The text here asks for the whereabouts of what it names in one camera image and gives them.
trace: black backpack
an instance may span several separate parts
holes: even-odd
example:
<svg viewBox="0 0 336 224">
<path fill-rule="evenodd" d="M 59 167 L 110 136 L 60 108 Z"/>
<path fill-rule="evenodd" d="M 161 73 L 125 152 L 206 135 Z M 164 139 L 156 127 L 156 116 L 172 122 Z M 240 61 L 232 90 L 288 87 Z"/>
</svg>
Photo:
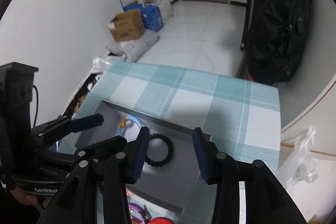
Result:
<svg viewBox="0 0 336 224">
<path fill-rule="evenodd" d="M 253 81 L 273 85 L 289 81 L 303 53 L 311 0 L 254 0 L 245 41 Z"/>
</svg>

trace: checkered tablecloth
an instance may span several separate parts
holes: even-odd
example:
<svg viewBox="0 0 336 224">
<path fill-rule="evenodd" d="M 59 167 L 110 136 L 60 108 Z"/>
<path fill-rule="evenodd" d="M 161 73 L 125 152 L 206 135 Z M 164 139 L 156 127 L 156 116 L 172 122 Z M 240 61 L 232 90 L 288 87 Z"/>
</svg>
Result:
<svg viewBox="0 0 336 224">
<path fill-rule="evenodd" d="M 102 100 L 187 128 L 201 127 L 212 135 L 220 151 L 236 160 L 260 159 L 273 172 L 277 169 L 280 107 L 276 88 L 176 67 L 115 62 L 88 94 L 77 116 L 94 114 Z M 243 183 L 240 187 L 244 194 Z M 167 217 L 176 224 L 211 223 L 215 194 L 216 187 L 199 178 L 183 214 Z M 241 223 L 245 222 L 244 200 Z"/>
</svg>

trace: screw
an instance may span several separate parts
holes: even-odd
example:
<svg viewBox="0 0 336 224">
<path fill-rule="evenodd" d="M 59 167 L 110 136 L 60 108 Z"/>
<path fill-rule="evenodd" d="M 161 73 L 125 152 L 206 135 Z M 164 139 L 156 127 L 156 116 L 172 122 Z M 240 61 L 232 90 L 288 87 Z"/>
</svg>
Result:
<svg viewBox="0 0 336 224">
<path fill-rule="evenodd" d="M 126 157 L 126 154 L 124 152 L 119 152 L 116 154 L 115 156 L 117 159 L 123 159 L 124 157 Z"/>
<path fill-rule="evenodd" d="M 79 152 L 78 152 L 78 156 L 82 157 L 82 156 L 84 156 L 84 155 L 85 155 L 85 151 L 79 151 Z"/>
<path fill-rule="evenodd" d="M 223 159 L 226 158 L 226 154 L 223 153 L 223 152 L 219 152 L 219 153 L 217 153 L 216 157 L 217 157 L 218 159 L 223 160 Z"/>
<path fill-rule="evenodd" d="M 256 167 L 263 167 L 264 166 L 264 163 L 261 161 L 261 160 L 255 160 L 254 161 L 254 165 Z"/>
<path fill-rule="evenodd" d="M 82 160 L 80 163 L 79 163 L 79 166 L 80 167 L 87 167 L 89 164 L 89 162 L 87 160 Z"/>
</svg>

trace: white label on box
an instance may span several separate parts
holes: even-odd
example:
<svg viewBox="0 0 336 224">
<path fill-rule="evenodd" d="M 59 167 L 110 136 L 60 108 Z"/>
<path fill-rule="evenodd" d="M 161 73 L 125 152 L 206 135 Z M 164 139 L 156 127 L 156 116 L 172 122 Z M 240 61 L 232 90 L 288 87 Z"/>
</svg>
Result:
<svg viewBox="0 0 336 224">
<path fill-rule="evenodd" d="M 115 30 L 116 27 L 114 26 L 114 22 L 110 22 L 109 24 L 107 24 L 107 27 L 111 30 Z"/>
</svg>

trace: black baseboard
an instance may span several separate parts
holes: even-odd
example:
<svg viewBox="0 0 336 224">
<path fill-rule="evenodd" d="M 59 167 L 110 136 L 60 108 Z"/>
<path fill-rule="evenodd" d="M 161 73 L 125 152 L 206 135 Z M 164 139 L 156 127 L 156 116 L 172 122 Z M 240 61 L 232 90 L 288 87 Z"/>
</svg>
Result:
<svg viewBox="0 0 336 224">
<path fill-rule="evenodd" d="M 246 3 L 242 3 L 242 2 L 239 2 L 239 1 L 230 1 L 230 4 L 246 7 Z"/>
<path fill-rule="evenodd" d="M 170 2 L 170 4 L 173 5 L 174 3 L 178 2 L 178 1 L 179 1 L 179 0 L 172 0 L 172 1 Z"/>
</svg>

